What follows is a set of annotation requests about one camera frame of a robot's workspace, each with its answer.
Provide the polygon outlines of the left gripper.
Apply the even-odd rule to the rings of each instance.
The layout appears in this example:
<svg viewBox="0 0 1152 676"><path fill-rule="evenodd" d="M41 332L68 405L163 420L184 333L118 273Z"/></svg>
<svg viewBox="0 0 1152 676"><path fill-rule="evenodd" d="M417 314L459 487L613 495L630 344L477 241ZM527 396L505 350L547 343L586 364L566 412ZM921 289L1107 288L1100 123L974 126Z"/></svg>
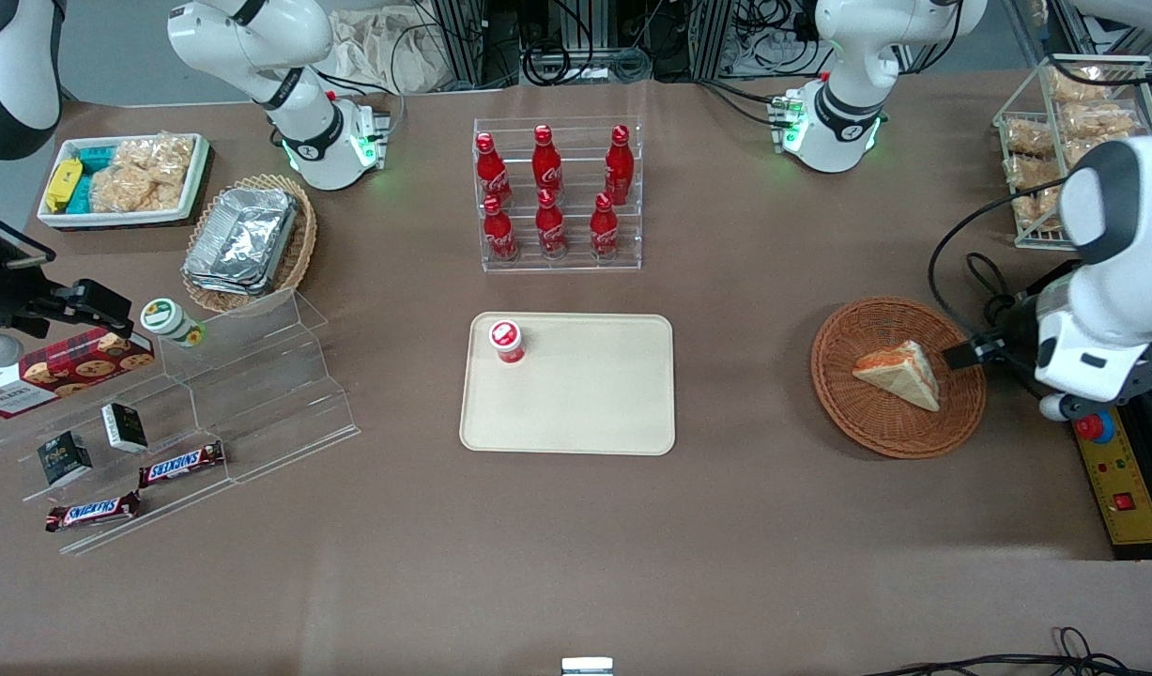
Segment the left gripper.
<svg viewBox="0 0 1152 676"><path fill-rule="evenodd" d="M1073 299L1034 299L1007 316L1007 343L1029 358L1034 380L1096 402L1116 398L1134 364L1151 344L1151 331L1119 325L1102 307ZM942 351L950 371L1008 363L1005 331L976 332L973 342Z"/></svg>

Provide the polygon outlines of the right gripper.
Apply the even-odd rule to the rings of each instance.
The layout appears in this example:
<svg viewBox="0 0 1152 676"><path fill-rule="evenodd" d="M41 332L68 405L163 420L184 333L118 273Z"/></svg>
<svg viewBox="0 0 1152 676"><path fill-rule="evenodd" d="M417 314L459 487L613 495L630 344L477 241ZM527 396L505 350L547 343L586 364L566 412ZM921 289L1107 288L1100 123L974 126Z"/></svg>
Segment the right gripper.
<svg viewBox="0 0 1152 676"><path fill-rule="evenodd" d="M0 220L0 327L30 337L47 337L51 321L89 322L111 332L132 332L132 302L94 281L62 286L50 281L39 265L16 267L29 256L6 236Z"/></svg>

